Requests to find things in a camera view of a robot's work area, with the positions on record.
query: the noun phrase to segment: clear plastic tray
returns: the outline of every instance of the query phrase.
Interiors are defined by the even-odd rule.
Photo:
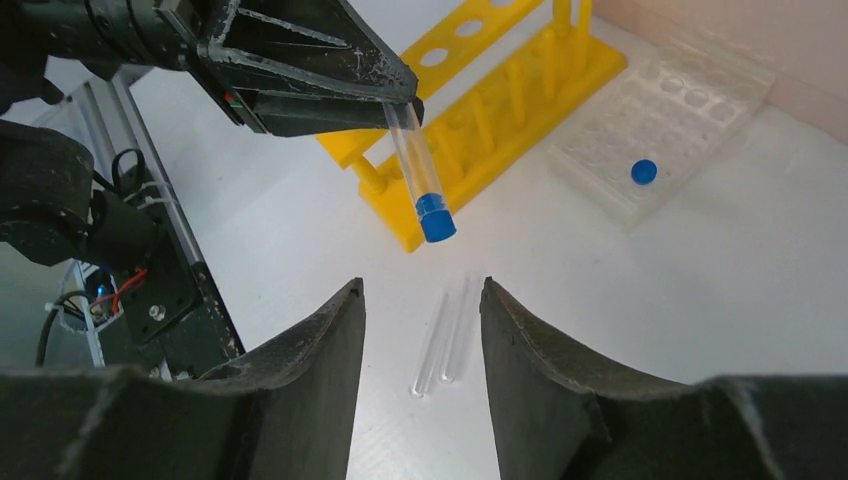
[[[630,228],[751,118],[774,78],[704,40],[680,37],[622,79],[576,132],[552,136],[552,173]],[[631,176],[642,159],[656,165],[645,185]]]

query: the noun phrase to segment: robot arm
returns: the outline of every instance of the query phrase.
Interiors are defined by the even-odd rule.
[[[345,0],[0,1],[0,113],[61,101],[53,55],[107,80],[128,63],[187,71],[233,122],[275,136],[385,128],[383,103],[423,116],[415,75]],[[92,164],[57,132],[0,121],[0,240],[42,265],[148,258],[157,226],[123,202],[132,192],[92,197]]]
[[[43,79],[53,55],[107,80],[127,63],[187,71],[233,122],[275,136],[385,128],[382,103],[423,115],[415,74],[345,0],[2,1],[0,112],[61,100]]]

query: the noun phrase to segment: beige wall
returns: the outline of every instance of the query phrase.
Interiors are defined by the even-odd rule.
[[[684,29],[778,73],[769,101],[848,143],[848,0],[595,0],[657,43]]]

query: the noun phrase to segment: black cable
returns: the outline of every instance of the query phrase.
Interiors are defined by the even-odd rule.
[[[82,315],[82,310],[80,310],[79,307],[70,299],[65,300],[65,303],[63,303],[62,306],[65,307],[65,310],[70,310],[71,312],[76,313],[77,315]]]
[[[75,318],[76,321],[70,322],[69,318]],[[71,310],[65,310],[65,326],[75,332],[84,332],[88,330],[88,325],[85,323],[85,317],[81,313],[76,313]]]
[[[94,181],[95,181],[95,183],[97,183],[98,185],[100,185],[101,187],[103,187],[103,190],[108,190],[108,191],[110,191],[110,192],[114,193],[115,195],[120,195],[120,194],[121,194],[121,192],[120,192],[117,188],[115,188],[115,186],[114,186],[114,185],[112,185],[111,183],[109,183],[109,180],[106,180],[105,178],[103,178],[103,175],[100,175],[100,172],[98,172],[97,170],[95,170],[95,171],[93,172],[93,174],[94,174]]]
[[[124,158],[124,155],[128,153],[135,153],[136,163],[135,163],[135,185],[132,189],[125,190],[121,186],[121,159]],[[147,164],[144,161],[144,154],[141,153],[141,150],[137,148],[128,148],[126,150],[121,151],[115,158],[112,160],[112,184],[118,190],[118,194],[121,196],[126,196],[131,193],[135,193],[141,190],[141,185],[144,183],[144,172],[147,171]]]
[[[92,295],[84,290],[75,290],[73,292],[68,292],[63,295],[60,295],[59,298],[53,302],[54,307],[50,309],[50,313],[47,314],[47,319],[44,321],[44,326],[41,327],[41,336],[38,337],[38,350],[35,352],[35,366],[43,367],[44,366],[44,357],[47,356],[47,340],[50,338],[50,330],[53,328],[53,322],[56,321],[56,316],[59,314],[59,310],[55,308],[56,305],[62,305],[65,303],[65,300],[74,297],[86,297],[89,301],[94,301]]]

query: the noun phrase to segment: red wire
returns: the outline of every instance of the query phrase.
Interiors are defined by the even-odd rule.
[[[146,268],[139,270],[138,273],[136,273],[132,278],[124,282],[124,284],[121,285],[121,288],[119,288],[118,291],[115,292],[114,295],[112,295],[112,315],[118,314],[118,302],[121,301],[121,296],[126,293],[127,290],[129,290],[129,288],[136,282],[139,283],[135,286],[135,288],[141,287],[144,284],[145,275],[147,275]]]
[[[95,300],[94,302],[91,302],[88,305],[88,309],[91,310],[92,308],[96,307],[97,305],[100,305],[101,303],[105,302],[106,300],[111,300],[112,297],[114,297],[114,296],[115,296],[115,294],[104,295],[104,296],[98,298],[97,300]]]

